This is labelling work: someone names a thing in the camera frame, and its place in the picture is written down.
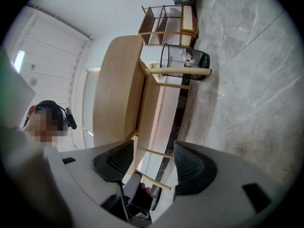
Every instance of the wooden table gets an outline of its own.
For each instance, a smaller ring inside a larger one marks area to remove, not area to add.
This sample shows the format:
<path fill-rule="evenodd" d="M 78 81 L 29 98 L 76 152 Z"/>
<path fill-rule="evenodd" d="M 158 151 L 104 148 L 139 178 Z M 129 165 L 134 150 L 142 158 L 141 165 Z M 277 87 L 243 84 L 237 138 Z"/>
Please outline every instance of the wooden table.
<path fill-rule="evenodd" d="M 131 139 L 138 135 L 131 174 L 148 150 L 161 86 L 190 89 L 185 85 L 158 83 L 152 74 L 174 68 L 148 69 L 140 60 L 140 36 L 115 38 L 109 45 L 99 72 L 93 109 L 94 147 Z M 209 69 L 185 68 L 183 73 L 210 75 Z M 164 157 L 171 156 L 152 152 Z M 170 187 L 155 182 L 166 189 Z"/>

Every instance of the black hair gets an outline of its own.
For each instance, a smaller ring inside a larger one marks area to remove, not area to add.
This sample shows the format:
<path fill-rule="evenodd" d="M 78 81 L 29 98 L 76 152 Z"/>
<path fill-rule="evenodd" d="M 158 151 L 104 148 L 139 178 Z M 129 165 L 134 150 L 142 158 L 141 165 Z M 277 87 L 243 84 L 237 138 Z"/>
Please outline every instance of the black hair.
<path fill-rule="evenodd" d="M 36 114 L 42 110 L 45 110 L 47 114 L 51 114 L 52 120 L 56 120 L 58 131 L 65 132 L 67 130 L 66 121 L 63 117 L 62 111 L 55 101 L 49 101 L 49 100 L 41 101 L 39 104 L 35 106 Z M 29 118 L 27 117 L 23 127 L 26 126 L 28 121 Z"/>

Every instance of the gray floor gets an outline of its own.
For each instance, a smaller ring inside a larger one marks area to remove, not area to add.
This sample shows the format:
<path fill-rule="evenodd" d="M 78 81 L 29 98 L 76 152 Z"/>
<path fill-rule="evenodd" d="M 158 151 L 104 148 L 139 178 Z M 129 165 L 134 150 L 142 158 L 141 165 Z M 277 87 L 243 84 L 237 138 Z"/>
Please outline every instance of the gray floor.
<path fill-rule="evenodd" d="M 304 156 L 302 41 L 276 0 L 199 0 L 194 81 L 179 139 L 237 154 L 290 186 Z"/>

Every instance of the person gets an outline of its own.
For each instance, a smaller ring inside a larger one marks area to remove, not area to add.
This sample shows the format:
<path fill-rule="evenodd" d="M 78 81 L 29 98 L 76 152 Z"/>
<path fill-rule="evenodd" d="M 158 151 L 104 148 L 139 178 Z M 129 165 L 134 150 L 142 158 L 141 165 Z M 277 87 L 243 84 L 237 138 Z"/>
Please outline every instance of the person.
<path fill-rule="evenodd" d="M 23 130 L 36 142 L 55 143 L 57 137 L 66 136 L 67 122 L 54 101 L 45 100 L 30 107 Z"/>

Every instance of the concrete floor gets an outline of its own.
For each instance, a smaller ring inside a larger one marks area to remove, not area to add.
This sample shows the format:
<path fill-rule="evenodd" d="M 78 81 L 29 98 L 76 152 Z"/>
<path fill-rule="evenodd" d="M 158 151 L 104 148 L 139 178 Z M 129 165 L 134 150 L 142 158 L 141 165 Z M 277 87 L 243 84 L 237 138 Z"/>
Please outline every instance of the concrete floor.
<path fill-rule="evenodd" d="M 195 49 L 212 75 L 193 81 L 179 139 L 227 151 L 290 186 L 304 156 L 304 54 L 276 0 L 199 0 Z"/>

